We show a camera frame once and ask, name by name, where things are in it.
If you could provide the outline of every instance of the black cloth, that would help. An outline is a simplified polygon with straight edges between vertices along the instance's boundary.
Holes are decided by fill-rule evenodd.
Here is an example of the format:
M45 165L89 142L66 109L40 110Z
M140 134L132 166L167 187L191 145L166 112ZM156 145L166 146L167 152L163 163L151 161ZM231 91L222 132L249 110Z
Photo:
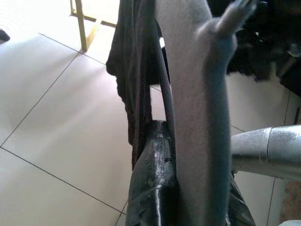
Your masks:
M121 0L107 72L117 78L118 94L125 103L128 141L133 145L132 166L141 155L145 128L151 117L150 84L158 83L159 42L155 0Z

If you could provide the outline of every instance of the gray pipe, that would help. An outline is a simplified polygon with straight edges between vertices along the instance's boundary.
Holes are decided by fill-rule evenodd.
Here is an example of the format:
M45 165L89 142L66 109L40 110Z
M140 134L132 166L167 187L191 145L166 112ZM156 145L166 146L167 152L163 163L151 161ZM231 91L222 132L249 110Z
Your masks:
M266 128L231 138L232 170L301 181L301 126Z

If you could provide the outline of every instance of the dark clothing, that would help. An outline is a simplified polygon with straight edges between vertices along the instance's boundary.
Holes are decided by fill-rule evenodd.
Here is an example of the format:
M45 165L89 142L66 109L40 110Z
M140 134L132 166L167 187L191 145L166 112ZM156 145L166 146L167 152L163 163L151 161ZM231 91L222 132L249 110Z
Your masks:
M132 166L141 155L145 127L152 120L150 84L158 83L154 37L157 25L154 0L121 0L119 18L107 71L117 78L118 94L125 103L128 141L133 145Z

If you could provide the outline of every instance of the white tile floor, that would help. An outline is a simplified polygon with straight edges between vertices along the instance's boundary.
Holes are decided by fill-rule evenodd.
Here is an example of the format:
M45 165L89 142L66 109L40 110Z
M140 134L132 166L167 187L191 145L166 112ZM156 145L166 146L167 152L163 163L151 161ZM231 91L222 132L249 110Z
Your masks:
M9 26L11 40L0 44L0 225L125 222L131 147L104 65L114 29L101 26L82 54L77 27L64 27L41 35ZM227 85L233 135L292 124L301 105L276 79L255 84L234 74ZM151 96L154 118L164 119L159 89ZM256 224L276 226L285 181L243 172L236 181Z

